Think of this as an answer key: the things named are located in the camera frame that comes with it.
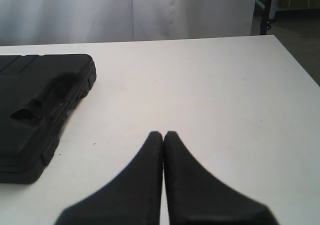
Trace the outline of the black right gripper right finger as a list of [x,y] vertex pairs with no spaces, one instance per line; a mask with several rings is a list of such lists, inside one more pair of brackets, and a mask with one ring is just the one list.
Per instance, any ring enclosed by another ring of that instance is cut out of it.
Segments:
[[270,209],[208,172],[175,131],[164,137],[164,177],[171,225],[277,225]]

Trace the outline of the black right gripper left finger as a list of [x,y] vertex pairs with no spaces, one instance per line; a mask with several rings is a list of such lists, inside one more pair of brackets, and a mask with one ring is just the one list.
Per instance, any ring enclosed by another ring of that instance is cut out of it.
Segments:
[[163,137],[149,133],[132,161],[108,184],[66,208],[57,225],[158,225],[163,186]]

